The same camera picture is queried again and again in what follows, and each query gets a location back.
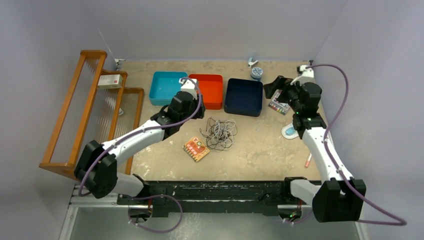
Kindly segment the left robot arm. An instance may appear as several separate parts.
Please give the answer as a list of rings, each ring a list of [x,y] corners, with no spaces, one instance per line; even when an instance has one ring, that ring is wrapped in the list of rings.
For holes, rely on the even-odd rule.
[[[189,119],[202,119],[204,112],[202,95],[193,97],[187,91],[179,91],[169,105],[137,129],[104,143],[88,142],[73,173],[80,187],[87,189],[86,192],[79,190],[79,196],[92,194],[100,199],[116,193],[128,195],[138,205],[146,203],[149,191],[142,178],[119,173],[118,167],[146,147],[177,133]]]

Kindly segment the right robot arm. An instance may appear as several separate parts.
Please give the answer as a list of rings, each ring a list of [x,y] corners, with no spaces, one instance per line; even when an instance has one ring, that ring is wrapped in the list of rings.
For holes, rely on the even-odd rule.
[[[279,91],[277,101],[293,110],[292,125],[309,149],[321,178],[321,185],[299,177],[289,179],[289,185],[280,191],[282,200],[288,204],[302,200],[312,207],[320,223],[359,220],[367,187],[346,169],[329,138],[330,127],[318,113],[321,87],[278,76],[263,89],[266,99]]]

